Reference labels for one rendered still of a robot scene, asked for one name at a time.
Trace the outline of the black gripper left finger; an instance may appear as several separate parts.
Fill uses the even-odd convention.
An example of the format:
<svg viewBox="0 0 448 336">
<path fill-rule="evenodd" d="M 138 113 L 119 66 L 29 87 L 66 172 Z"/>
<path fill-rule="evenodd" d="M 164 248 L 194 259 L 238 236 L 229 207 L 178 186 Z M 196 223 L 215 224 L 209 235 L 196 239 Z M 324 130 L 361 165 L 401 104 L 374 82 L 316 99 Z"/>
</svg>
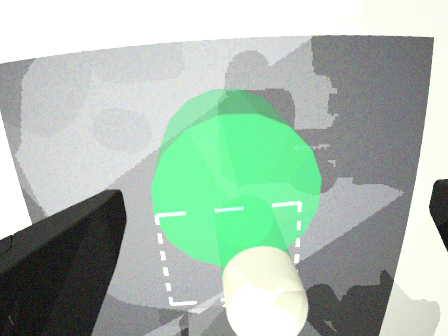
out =
<svg viewBox="0 0 448 336">
<path fill-rule="evenodd" d="M 0 240 L 0 336 L 92 336 L 127 224 L 105 189 Z"/>
</svg>

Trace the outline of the grey mat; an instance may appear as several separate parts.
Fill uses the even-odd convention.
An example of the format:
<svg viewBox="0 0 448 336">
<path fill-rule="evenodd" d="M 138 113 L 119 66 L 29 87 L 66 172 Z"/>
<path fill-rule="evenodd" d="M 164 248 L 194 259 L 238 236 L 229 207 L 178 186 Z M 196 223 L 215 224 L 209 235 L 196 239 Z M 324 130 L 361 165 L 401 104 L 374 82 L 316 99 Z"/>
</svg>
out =
<svg viewBox="0 0 448 336">
<path fill-rule="evenodd" d="M 168 121 L 213 88 L 264 97 L 311 147 L 319 209 L 288 245 L 296 336 L 379 336 L 416 185 L 435 39 L 289 35 L 165 41 L 0 63 L 0 115 L 31 223 L 105 189 L 127 224 L 92 336 L 189 336 L 225 307 L 220 265 L 169 243 L 151 185 Z"/>
</svg>

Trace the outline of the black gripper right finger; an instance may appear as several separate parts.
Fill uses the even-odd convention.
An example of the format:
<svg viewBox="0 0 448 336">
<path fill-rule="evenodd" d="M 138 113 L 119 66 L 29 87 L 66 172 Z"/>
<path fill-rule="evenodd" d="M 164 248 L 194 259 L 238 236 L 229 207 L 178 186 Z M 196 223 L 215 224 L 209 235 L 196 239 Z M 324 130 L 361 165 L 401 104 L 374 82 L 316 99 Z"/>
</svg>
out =
<svg viewBox="0 0 448 336">
<path fill-rule="evenodd" d="M 439 179 L 433 184 L 429 213 L 448 252 L 448 179 Z"/>
</svg>

